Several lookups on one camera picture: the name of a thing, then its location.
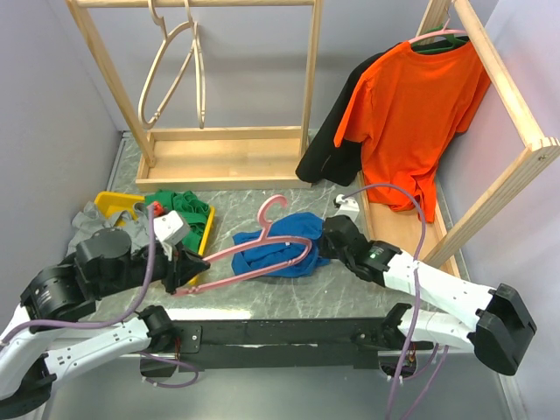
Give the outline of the yellow plastic tray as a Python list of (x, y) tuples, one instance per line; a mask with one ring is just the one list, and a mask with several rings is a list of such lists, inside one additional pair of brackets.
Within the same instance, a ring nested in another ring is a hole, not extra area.
[[(153, 244), (155, 246), (155, 256), (154, 256), (154, 263), (152, 269), (152, 279), (154, 281), (160, 280), (164, 287), (165, 287), (165, 276), (167, 274), (167, 263), (169, 260), (165, 255), (165, 252), (158, 241), (157, 237), (154, 233), (154, 226), (153, 221), (155, 219), (154, 210), (152, 203), (147, 205), (145, 203), (145, 197), (140, 195), (133, 195), (133, 194), (125, 194), (125, 193), (117, 193), (117, 192), (100, 192), (94, 203), (99, 207), (101, 213), (105, 216), (110, 216), (111, 214), (120, 211), (120, 210), (131, 210), (134, 203), (141, 201), (146, 205), (146, 211), (148, 214), (148, 233), (149, 233), (149, 244), (148, 247)], [(202, 256), (203, 251), (206, 249), (207, 241), (209, 238), (209, 233), (211, 226), (214, 221), (214, 214), (215, 209), (213, 206), (211, 207), (210, 215), (208, 218), (208, 222), (206, 224), (206, 229), (202, 238), (202, 242), (199, 247), (199, 251), (193, 251), (194, 253), (199, 254)], [(180, 242), (176, 249), (186, 249), (182, 242)], [(200, 275), (198, 274), (195, 278), (193, 278), (187, 285), (194, 284), (197, 280), (197, 277)]]

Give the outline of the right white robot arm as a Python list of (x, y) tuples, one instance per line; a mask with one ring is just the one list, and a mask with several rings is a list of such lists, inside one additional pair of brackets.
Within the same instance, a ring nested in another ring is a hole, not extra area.
[(493, 371), (513, 376), (536, 335), (536, 322), (515, 288), (470, 283), (417, 262), (397, 246), (367, 240), (346, 215), (324, 221), (319, 253), (341, 261), (365, 282), (437, 307), (431, 312), (395, 305), (382, 329), (393, 348), (403, 348), (412, 339), (460, 348)]

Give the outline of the blue tank top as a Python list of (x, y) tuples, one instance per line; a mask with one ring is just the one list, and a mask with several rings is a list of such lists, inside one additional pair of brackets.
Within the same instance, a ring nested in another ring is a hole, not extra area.
[[(275, 221), (269, 231), (270, 236), (300, 236), (309, 239), (312, 247), (302, 262), (269, 274), (270, 277), (308, 277), (315, 269), (330, 263), (319, 255), (319, 239), (322, 235), (323, 220), (314, 213), (293, 213)], [(303, 244), (285, 242), (265, 245), (242, 251), (233, 256), (231, 267), (236, 275), (253, 270), (268, 268), (298, 257), (305, 250)]]

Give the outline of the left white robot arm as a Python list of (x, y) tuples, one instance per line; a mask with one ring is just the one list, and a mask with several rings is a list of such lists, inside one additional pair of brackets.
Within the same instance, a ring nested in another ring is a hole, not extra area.
[[(43, 269), (20, 297), (8, 325), (30, 320), (75, 322), (102, 298), (144, 284), (149, 249), (132, 251), (129, 235), (105, 228), (80, 242), (60, 264)], [(151, 305), (102, 329), (33, 325), (1, 335), (1, 417), (25, 416), (72, 379), (136, 352), (172, 349), (177, 330), (165, 309)]]

